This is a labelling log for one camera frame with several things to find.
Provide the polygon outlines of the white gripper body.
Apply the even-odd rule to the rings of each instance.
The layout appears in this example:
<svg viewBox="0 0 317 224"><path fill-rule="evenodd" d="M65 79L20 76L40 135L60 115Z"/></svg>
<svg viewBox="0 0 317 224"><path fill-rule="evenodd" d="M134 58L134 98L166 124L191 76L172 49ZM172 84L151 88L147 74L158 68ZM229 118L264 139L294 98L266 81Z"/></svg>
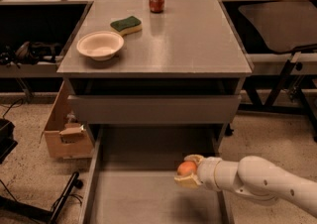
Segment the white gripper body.
<svg viewBox="0 0 317 224"><path fill-rule="evenodd" d="M198 165L197 176L204 188L220 191L215 178L216 167L220 162L220 158L209 157L204 158Z"/></svg>

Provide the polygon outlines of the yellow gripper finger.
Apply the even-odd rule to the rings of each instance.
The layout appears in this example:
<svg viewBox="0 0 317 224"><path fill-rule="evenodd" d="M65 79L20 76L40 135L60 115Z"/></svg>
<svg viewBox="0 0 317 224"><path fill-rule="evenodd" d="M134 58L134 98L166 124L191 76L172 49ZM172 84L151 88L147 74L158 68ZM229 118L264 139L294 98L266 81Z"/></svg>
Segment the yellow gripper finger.
<svg viewBox="0 0 317 224"><path fill-rule="evenodd" d="M177 175L174 178L174 181L177 185L185 188L196 189L201 185L198 176L194 173L191 173L189 175Z"/></svg>
<svg viewBox="0 0 317 224"><path fill-rule="evenodd" d="M186 162L194 162L197 166L201 164L201 162L204 160L204 157L201 155L188 155L184 158Z"/></svg>

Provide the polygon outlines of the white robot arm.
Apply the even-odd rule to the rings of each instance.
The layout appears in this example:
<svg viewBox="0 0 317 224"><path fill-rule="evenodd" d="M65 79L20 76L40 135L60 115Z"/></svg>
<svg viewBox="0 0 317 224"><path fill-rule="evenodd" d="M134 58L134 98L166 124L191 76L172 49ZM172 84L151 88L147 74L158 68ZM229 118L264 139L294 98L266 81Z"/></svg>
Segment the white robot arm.
<svg viewBox="0 0 317 224"><path fill-rule="evenodd" d="M260 157L229 162L189 155L177 168L174 181L186 188L230 191L262 205L275 204L281 198L317 217L317 183Z"/></svg>

